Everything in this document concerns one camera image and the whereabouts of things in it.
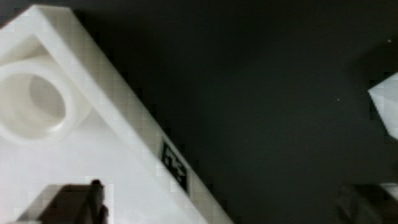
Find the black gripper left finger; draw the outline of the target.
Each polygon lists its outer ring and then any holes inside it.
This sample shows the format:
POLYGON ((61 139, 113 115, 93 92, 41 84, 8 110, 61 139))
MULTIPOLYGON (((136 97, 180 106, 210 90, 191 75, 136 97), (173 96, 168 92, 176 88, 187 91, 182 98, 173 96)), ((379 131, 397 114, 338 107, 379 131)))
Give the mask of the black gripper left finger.
POLYGON ((102 181, 95 179, 89 184, 50 185, 17 224, 109 224, 102 181))

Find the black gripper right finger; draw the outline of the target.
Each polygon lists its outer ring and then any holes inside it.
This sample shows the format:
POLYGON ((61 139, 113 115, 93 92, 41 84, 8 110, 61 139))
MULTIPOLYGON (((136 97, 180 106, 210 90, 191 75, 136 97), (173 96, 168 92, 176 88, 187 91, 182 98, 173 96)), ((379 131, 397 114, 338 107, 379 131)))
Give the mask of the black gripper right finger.
POLYGON ((335 224, 398 224, 397 183, 342 186, 335 224))

